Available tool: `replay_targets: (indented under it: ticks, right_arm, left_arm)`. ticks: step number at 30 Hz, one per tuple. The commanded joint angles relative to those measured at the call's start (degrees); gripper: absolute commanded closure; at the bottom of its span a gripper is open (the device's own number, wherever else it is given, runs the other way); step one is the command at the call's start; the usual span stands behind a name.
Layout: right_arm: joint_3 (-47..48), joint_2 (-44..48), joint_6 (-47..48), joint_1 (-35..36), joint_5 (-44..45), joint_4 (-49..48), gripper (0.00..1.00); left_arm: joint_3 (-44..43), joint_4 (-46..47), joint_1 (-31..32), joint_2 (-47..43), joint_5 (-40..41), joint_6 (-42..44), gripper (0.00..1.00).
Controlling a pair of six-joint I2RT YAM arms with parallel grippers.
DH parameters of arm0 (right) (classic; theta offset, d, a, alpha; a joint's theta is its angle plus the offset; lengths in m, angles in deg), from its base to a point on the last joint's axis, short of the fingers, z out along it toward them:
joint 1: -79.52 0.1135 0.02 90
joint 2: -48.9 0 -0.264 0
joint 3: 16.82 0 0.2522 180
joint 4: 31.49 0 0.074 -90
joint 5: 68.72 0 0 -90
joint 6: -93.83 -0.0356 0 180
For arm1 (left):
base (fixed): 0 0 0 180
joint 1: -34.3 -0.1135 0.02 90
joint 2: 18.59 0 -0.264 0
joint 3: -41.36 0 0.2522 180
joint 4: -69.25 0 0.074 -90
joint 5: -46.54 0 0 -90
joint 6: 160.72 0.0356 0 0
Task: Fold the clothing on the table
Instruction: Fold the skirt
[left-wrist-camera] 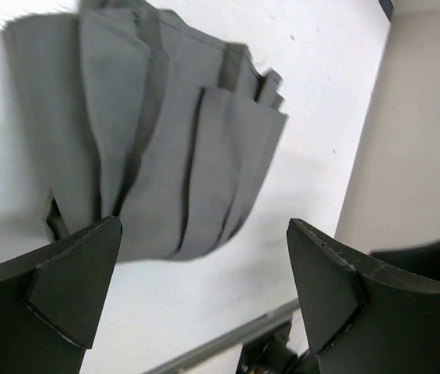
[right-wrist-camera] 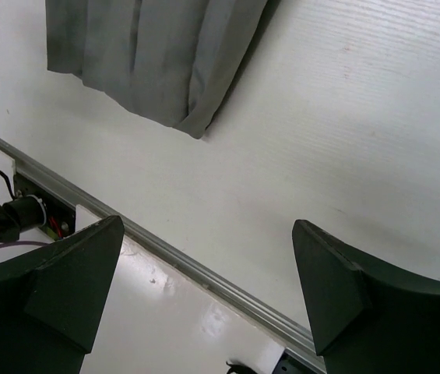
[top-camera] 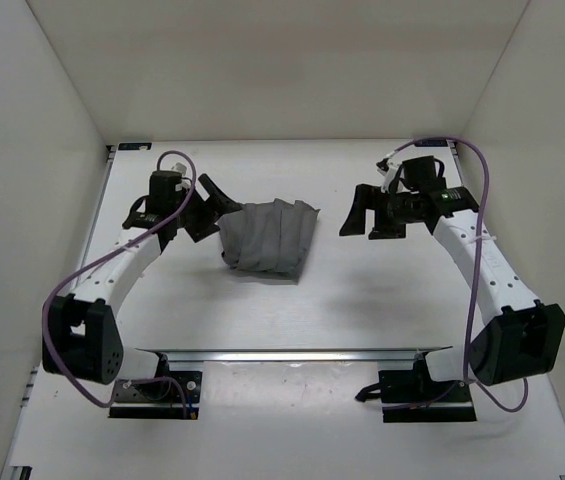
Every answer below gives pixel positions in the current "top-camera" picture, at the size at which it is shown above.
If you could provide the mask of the grey pleated skirt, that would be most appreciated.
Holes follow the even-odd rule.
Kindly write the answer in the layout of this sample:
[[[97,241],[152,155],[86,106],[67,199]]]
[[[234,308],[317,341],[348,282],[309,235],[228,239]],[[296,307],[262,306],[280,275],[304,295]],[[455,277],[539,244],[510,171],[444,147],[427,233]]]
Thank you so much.
[[[245,203],[218,220],[222,260],[243,274],[297,281],[319,213],[301,200]]]

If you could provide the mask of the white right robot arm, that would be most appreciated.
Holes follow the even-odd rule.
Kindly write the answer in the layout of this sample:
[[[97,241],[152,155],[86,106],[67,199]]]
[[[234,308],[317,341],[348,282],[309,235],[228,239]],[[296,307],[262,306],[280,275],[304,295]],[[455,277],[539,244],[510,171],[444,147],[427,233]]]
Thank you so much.
[[[545,304],[515,273],[479,219],[479,205],[462,186],[448,186],[444,163],[423,156],[378,162],[380,186],[359,184],[340,229],[343,236],[401,239],[409,224],[423,224],[448,252],[471,288],[483,329],[467,345],[425,355],[410,376],[411,391],[433,400],[449,381],[498,385],[553,370],[565,313]]]

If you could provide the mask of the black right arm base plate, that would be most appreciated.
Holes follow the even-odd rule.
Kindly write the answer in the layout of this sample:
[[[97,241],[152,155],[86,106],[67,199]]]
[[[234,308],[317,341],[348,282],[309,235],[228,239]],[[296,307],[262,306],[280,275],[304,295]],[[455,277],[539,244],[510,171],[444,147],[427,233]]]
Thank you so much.
[[[383,367],[378,381],[363,387],[358,403],[379,401],[384,423],[471,423],[477,420],[469,386],[460,380],[434,381],[417,353],[407,369]]]

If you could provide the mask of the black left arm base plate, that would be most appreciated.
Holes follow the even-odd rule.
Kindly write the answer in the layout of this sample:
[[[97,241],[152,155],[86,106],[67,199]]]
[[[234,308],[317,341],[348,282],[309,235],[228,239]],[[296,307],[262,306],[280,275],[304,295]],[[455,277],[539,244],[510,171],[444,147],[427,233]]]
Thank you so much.
[[[172,382],[130,384],[117,381],[113,388],[115,402],[108,410],[110,419],[197,420],[203,386],[201,363],[169,364],[165,374],[181,387],[184,396]]]

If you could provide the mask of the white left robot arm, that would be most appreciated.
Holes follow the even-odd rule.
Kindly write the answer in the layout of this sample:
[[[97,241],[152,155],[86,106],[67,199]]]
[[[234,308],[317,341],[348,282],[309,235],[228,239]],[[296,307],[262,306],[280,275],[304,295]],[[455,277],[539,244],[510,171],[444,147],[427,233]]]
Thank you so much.
[[[198,179],[208,197],[202,198],[183,175],[154,171],[149,193],[130,207],[115,248],[121,253],[96,267],[68,294],[57,295],[47,317],[48,337],[56,353],[43,348],[45,371],[59,374],[61,359],[75,377],[108,385],[133,381],[150,398],[170,389],[171,373],[164,355],[125,347],[116,316],[144,270],[183,229],[194,242],[219,231],[218,220],[241,205],[203,174]]]

